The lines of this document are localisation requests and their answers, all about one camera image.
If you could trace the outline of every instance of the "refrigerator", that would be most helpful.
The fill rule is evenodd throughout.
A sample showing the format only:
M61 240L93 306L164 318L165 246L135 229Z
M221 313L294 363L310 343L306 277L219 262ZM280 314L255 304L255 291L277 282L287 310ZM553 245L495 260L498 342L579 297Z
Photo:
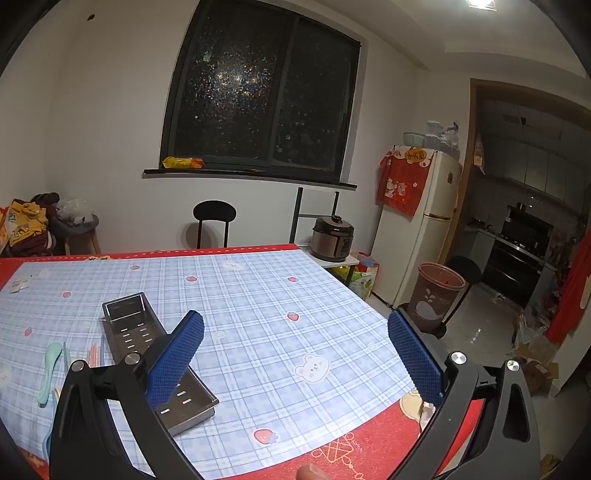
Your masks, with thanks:
M456 207L462 168L449 155L433 154L423 195L412 218L384 206L371 256L379 263L373 292L397 307L410 301L423 262L437 262Z

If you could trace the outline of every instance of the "window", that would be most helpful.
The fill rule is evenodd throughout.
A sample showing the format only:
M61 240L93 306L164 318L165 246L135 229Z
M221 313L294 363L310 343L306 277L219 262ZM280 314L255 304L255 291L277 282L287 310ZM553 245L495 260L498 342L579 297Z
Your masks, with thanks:
M337 183L359 49L284 8L202 0L173 75L161 160Z

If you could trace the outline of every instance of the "pressure cooker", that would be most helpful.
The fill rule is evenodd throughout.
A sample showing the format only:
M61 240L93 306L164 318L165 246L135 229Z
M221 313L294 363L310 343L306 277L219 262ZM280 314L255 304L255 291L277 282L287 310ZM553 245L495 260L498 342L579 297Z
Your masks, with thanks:
M353 242L353 226L340 216L319 217L314 224L310 253L327 262L344 262Z

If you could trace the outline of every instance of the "oven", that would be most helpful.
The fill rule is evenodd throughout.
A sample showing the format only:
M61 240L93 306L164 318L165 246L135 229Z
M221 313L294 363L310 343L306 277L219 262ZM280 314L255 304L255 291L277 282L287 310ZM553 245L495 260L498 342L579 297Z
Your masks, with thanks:
M525 307L540 279L542 267L542 260L497 237L482 282Z
M501 238L543 258L548 248L553 226L513 206L508 206Z

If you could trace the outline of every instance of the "stainless steel tray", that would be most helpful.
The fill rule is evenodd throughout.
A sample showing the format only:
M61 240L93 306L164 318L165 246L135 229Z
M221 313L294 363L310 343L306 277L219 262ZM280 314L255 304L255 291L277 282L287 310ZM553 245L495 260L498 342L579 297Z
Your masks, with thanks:
M144 353L166 331L144 292L103 304L103 327L115 362L131 352ZM183 375L172 399L158 407L158 415L172 436L207 420L219 403L191 367Z

